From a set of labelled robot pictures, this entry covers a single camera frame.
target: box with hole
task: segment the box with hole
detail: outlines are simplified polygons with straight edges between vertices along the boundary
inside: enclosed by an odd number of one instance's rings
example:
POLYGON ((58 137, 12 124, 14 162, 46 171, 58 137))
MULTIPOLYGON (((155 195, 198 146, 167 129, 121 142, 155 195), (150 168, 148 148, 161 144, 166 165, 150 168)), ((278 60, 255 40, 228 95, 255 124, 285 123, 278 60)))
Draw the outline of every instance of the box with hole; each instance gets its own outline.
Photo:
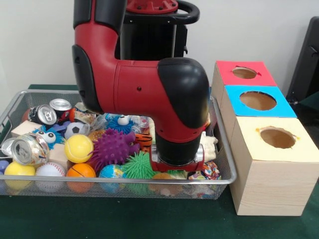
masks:
POLYGON ((218 104, 225 91, 225 86, 277 86, 263 62, 217 61, 212 83, 212 96, 218 104))
POLYGON ((236 116, 296 118, 279 88, 273 86, 225 86, 220 112, 228 140, 236 116))
POLYGON ((319 176, 319 150, 297 118, 237 117, 230 145, 238 215, 302 214, 319 176))

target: blue ball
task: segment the blue ball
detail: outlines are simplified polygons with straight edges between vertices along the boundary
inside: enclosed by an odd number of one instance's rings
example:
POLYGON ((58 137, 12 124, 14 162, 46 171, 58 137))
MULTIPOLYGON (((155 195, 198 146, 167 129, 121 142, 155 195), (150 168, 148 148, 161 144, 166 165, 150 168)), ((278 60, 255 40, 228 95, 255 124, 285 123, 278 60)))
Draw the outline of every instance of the blue ball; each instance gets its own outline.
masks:
MULTIPOLYGON (((120 165, 110 164, 101 170, 99 178, 126 178, 126 174, 120 165)), ((100 185, 108 193, 116 193, 124 187, 121 183, 100 183, 100 185)))

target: toy tiger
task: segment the toy tiger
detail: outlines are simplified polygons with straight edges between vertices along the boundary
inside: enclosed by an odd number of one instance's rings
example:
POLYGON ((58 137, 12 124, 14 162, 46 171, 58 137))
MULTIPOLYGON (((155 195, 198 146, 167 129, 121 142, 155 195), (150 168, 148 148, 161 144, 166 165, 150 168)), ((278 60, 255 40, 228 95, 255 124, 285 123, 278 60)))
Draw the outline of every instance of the toy tiger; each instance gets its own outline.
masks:
POLYGON ((152 137, 149 133, 137 133, 135 143, 139 143, 141 146, 141 151, 149 153, 152 145, 152 137))

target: purple spiky ball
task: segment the purple spiky ball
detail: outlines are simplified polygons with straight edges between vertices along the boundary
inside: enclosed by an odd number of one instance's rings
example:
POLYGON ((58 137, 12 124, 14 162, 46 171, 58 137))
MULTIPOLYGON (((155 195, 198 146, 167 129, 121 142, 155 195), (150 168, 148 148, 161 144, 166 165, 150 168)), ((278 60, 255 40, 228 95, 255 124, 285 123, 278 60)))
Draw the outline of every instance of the purple spiky ball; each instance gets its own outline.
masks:
POLYGON ((124 164, 126 159, 138 153, 140 145, 133 144, 135 133, 123 134, 114 129, 107 129, 98 141, 94 142, 94 150, 89 163, 95 171, 100 171, 109 164, 124 164))

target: circular hole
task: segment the circular hole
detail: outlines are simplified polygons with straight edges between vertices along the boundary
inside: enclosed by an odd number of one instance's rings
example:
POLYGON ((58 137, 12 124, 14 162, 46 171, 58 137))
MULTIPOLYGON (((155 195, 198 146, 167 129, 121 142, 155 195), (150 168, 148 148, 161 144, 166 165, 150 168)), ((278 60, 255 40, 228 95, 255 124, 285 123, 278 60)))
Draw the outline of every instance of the circular hole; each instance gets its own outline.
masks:
POLYGON ((233 74, 242 79, 253 79, 256 77, 257 72, 247 67, 237 66, 235 69, 233 69, 233 74))
POLYGON ((268 111, 277 105, 276 100, 272 96, 258 91, 242 93, 240 100, 249 108, 259 111, 268 111))
POLYGON ((264 142, 275 148, 291 148, 296 142, 294 136, 282 128, 265 128, 260 132, 260 136, 264 142))

